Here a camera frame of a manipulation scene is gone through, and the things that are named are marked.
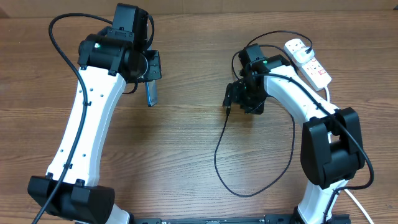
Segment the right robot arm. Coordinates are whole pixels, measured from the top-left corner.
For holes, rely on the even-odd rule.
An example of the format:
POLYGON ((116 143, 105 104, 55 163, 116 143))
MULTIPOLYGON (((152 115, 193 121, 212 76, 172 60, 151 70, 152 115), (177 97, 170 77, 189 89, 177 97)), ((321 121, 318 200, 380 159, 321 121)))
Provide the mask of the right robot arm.
POLYGON ((357 112, 315 93, 287 52, 266 57, 261 45, 252 44, 235 55, 243 68, 240 79, 226 87, 227 112, 236 103, 246 114, 262 114, 266 99, 273 97, 302 127, 300 162, 308 179, 303 199, 293 214, 266 215, 265 223, 350 223, 349 215, 331 211, 340 192, 354 189, 348 181, 370 163, 357 112))

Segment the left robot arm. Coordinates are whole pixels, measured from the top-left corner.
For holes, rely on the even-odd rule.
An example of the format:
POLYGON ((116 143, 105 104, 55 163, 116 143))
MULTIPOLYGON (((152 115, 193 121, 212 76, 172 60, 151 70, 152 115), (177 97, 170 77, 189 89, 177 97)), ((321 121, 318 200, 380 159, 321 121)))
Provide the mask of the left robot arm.
POLYGON ((113 20, 90 34, 71 66, 78 79, 75 100, 60 147, 43 177, 32 176, 27 191, 48 213, 77 223, 133 223, 120 209, 115 191, 99 185, 100 162, 114 109, 128 84, 143 83, 147 104, 157 104, 162 76, 160 54, 152 48, 154 20, 145 10, 116 6, 113 20))

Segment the blue Galaxy smartphone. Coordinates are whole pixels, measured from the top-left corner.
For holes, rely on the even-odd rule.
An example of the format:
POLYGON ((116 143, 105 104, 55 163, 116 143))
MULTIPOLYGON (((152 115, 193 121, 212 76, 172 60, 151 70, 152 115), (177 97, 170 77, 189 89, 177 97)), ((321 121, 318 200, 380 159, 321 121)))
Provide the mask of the blue Galaxy smartphone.
POLYGON ((153 80, 151 82, 146 82, 145 87, 146 87, 147 105, 148 107, 153 107, 158 103, 156 81, 153 80))

